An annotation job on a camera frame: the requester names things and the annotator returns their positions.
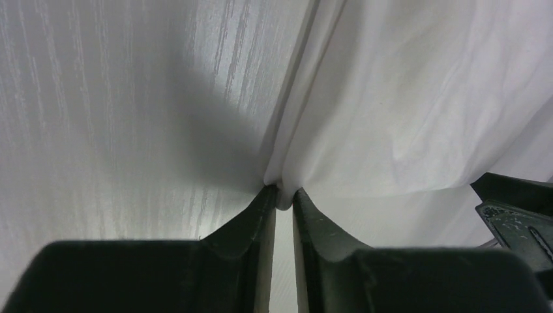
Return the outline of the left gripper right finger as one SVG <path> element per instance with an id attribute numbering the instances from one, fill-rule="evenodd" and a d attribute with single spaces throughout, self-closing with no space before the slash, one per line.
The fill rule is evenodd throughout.
<path id="1" fill-rule="evenodd" d="M 373 248 L 293 196 L 300 312 L 551 312 L 547 287 L 499 248 Z"/>

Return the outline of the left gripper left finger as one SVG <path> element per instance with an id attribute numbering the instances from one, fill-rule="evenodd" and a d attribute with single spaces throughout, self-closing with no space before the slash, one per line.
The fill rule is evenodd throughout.
<path id="1" fill-rule="evenodd" d="M 267 312 L 276 186 L 200 240 L 56 241 L 4 312 Z"/>

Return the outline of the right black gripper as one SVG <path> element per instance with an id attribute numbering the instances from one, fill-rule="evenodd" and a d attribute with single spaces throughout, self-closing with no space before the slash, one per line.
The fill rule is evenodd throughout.
<path id="1" fill-rule="evenodd" d="M 552 298 L 552 183 L 485 173 L 470 184 L 498 244 L 522 258 Z"/>

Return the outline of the white t shirt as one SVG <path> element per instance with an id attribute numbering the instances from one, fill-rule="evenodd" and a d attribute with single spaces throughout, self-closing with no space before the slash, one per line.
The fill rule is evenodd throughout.
<path id="1" fill-rule="evenodd" d="M 318 1 L 264 175 L 384 197 L 464 185 L 552 97 L 551 1 Z"/>

